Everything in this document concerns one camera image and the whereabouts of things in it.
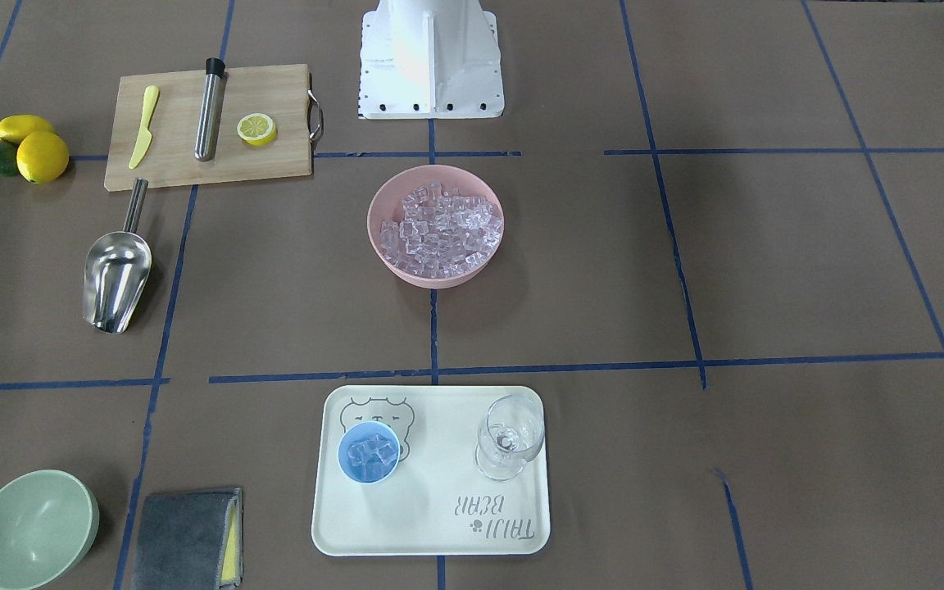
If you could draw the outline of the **cream bear tray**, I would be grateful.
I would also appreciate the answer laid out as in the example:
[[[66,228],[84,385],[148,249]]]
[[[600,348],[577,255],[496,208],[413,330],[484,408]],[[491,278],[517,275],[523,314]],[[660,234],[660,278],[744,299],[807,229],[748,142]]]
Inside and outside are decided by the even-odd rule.
[[[533,554],[551,534],[547,452],[506,481],[486,475],[479,432],[509,396],[542,411],[527,386],[345,385],[323,406],[311,537],[327,556]],[[381,481],[352,477],[346,445],[363,424],[397,441]]]

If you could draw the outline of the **lemon half slice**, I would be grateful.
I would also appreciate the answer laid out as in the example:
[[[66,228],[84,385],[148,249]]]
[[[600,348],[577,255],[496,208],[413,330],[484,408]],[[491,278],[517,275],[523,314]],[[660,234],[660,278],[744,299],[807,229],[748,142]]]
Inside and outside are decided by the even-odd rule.
[[[272,116],[266,113],[248,113],[236,124],[236,134],[248,146],[262,147],[273,143],[278,128]]]

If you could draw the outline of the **steel rod on board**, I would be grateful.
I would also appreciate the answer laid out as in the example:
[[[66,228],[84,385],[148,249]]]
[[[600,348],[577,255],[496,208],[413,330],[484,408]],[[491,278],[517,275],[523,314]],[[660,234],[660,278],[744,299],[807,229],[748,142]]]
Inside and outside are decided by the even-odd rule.
[[[225,68],[225,61],[219,57],[206,59],[205,87],[193,149],[193,156],[199,163],[212,161],[215,156],[220,118],[224,108]]]

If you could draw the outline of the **wooden cutting board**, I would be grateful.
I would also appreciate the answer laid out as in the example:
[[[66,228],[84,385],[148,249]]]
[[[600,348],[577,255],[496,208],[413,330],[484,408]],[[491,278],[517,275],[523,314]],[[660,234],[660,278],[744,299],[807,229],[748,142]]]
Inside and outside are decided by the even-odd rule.
[[[149,123],[152,142],[142,163],[128,167],[141,124],[147,86],[157,86]],[[109,192],[128,191],[135,178],[153,188],[297,178],[312,172],[311,72],[307,64],[228,68],[225,72],[220,131],[212,160],[194,156],[205,71],[189,70],[120,78],[115,120],[102,181]],[[272,117],[278,137],[251,146],[237,125],[248,113]]]

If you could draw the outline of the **large yellow lemon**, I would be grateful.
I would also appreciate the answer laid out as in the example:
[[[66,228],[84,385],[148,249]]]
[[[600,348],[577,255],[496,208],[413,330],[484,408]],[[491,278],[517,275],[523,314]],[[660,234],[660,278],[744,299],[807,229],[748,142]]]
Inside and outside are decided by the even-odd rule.
[[[45,184],[60,178],[69,161],[69,149],[55,132],[33,132],[23,138],[16,149],[16,168],[23,179],[33,184]]]

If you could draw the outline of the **grey folded cloth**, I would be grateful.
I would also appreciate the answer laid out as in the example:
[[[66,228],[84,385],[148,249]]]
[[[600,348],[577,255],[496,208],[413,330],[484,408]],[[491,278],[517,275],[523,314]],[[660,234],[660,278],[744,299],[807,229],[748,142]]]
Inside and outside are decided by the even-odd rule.
[[[150,494],[141,516],[132,589],[240,588],[240,487]]]

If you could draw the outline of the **yellow plastic knife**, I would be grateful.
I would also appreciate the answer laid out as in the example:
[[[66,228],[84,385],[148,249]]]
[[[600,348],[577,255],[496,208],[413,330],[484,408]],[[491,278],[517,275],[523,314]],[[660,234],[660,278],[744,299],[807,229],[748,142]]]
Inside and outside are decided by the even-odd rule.
[[[136,139],[134,142],[134,150],[131,153],[131,157],[128,161],[128,168],[134,170],[141,165],[143,158],[145,158],[148,153],[152,141],[153,134],[150,130],[150,124],[157,108],[158,98],[160,97],[160,87],[156,85],[148,85],[143,90],[143,100],[141,106],[141,119],[138,123],[138,131],[136,131]]]

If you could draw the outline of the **blue plastic cup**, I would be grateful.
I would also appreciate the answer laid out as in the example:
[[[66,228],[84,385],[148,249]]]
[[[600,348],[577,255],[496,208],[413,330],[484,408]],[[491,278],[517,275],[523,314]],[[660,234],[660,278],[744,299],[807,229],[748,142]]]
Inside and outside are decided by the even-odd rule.
[[[378,484],[397,470],[401,442],[390,426],[360,422],[345,430],[337,447],[338,467],[356,484]]]

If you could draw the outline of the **pink bowl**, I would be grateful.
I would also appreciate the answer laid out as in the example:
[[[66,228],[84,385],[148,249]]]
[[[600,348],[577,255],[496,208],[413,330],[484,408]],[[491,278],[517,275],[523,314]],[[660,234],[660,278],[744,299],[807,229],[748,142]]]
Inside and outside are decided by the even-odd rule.
[[[505,235],[501,201],[454,166],[397,173],[371,199],[366,231],[389,271],[430,290],[467,283],[486,269]]]

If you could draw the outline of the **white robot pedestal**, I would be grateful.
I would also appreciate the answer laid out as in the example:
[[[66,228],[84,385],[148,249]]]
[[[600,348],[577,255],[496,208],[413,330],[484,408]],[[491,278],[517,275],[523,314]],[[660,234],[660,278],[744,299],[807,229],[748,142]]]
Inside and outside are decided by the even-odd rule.
[[[506,108],[494,12],[479,1],[381,1],[361,24],[357,115],[494,119]]]

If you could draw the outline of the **metal ice scoop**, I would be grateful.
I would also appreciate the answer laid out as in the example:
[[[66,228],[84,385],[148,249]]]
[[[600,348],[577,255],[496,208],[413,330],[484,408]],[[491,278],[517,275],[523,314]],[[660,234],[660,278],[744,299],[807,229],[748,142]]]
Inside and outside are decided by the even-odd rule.
[[[127,330],[151,272],[152,251],[136,232],[147,190],[146,179],[134,181],[123,229],[95,240],[85,258],[82,316],[104,333]]]

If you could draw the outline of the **green ceramic bowl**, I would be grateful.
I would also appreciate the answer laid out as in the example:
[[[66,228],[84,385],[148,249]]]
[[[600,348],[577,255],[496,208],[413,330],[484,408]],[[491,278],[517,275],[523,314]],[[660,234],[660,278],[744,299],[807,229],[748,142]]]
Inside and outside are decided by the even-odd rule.
[[[74,569],[100,527],[89,486],[36,470],[0,489],[0,589],[38,589]]]

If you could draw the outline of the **clear wine glass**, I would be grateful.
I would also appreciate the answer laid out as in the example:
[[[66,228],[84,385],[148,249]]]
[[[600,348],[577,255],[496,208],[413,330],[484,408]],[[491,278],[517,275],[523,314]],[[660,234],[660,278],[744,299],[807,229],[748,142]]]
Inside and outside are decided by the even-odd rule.
[[[525,395],[504,396],[488,407],[479,422],[474,462],[484,477],[509,481],[539,455],[544,441],[541,402]]]

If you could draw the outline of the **small yellow lemon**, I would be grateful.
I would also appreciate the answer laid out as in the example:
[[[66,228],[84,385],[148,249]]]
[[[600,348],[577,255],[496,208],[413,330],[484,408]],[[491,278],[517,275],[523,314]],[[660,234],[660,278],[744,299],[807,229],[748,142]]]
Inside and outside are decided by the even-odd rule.
[[[20,144],[34,132],[56,133],[55,127],[45,117],[22,113],[3,117],[0,120],[0,141],[14,146]]]

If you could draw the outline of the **clear ice cubes pile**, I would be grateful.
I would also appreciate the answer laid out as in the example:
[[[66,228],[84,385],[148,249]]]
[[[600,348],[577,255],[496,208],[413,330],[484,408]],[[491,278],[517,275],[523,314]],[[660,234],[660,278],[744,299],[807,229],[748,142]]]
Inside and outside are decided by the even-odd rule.
[[[398,202],[398,213],[374,227],[386,264],[419,279],[472,274],[503,236],[500,206],[439,182],[412,189]]]

